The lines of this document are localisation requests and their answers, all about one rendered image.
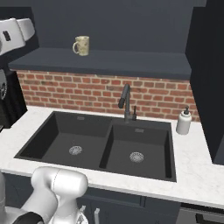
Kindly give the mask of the white soap dispenser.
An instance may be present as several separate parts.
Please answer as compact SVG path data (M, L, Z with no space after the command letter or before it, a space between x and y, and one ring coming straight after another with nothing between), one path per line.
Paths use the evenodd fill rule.
M190 129L191 121L192 115L189 111L189 107L186 106L178 116L176 132L180 135L187 135Z

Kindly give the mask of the black double sink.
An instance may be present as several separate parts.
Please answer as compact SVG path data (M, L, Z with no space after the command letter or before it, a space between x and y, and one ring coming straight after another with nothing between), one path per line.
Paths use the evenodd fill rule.
M53 111L16 155L19 159L101 172L176 180L168 122Z

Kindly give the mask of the black sink tap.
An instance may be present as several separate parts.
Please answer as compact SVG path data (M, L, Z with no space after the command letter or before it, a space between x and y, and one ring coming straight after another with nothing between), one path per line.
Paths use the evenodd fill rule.
M134 113L130 113L130 85L125 84L121 98L118 102L118 108L124 110L124 121L128 123L129 121L135 121L137 119L137 107L134 107Z

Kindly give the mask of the dark blue wall shelf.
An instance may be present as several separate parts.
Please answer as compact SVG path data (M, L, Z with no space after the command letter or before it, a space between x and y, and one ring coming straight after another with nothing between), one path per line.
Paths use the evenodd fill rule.
M184 53L92 50L80 56L61 48L39 48L11 62L10 68L182 81L189 80L192 72Z

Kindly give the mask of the beige patterned mug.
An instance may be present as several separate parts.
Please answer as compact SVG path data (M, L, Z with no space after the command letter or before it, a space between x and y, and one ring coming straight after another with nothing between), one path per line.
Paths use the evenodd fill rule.
M78 36L73 43L73 52L80 56L88 56L89 36Z

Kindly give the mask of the dark blue tall cabinet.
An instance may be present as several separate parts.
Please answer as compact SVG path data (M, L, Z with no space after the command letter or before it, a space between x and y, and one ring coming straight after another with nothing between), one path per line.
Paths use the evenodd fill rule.
M193 9L185 55L211 160L224 165L224 0Z

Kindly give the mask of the grey dishwasher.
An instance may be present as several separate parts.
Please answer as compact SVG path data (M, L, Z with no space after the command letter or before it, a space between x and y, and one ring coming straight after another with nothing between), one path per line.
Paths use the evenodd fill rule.
M176 224L224 224L224 209L182 203Z

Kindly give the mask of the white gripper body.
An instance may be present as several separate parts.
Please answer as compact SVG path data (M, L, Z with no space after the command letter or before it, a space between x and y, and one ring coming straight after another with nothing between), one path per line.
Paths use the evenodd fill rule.
M35 29L32 21L29 18L22 18L17 22L23 34L24 40L29 40L35 34Z

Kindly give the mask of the dark blue cupboard door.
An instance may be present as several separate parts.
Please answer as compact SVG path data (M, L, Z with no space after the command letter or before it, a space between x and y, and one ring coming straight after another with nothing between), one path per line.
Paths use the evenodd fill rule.
M20 208L31 196L31 178L3 173L5 178L6 206Z
M133 206L93 200L92 212L100 208L100 224L143 224L144 214Z
M93 224L90 200L86 199L86 198L78 198L77 199L77 205L78 205L79 209L81 209L82 206L86 206L86 210L85 210L84 215L86 216L86 218L88 220L88 224Z

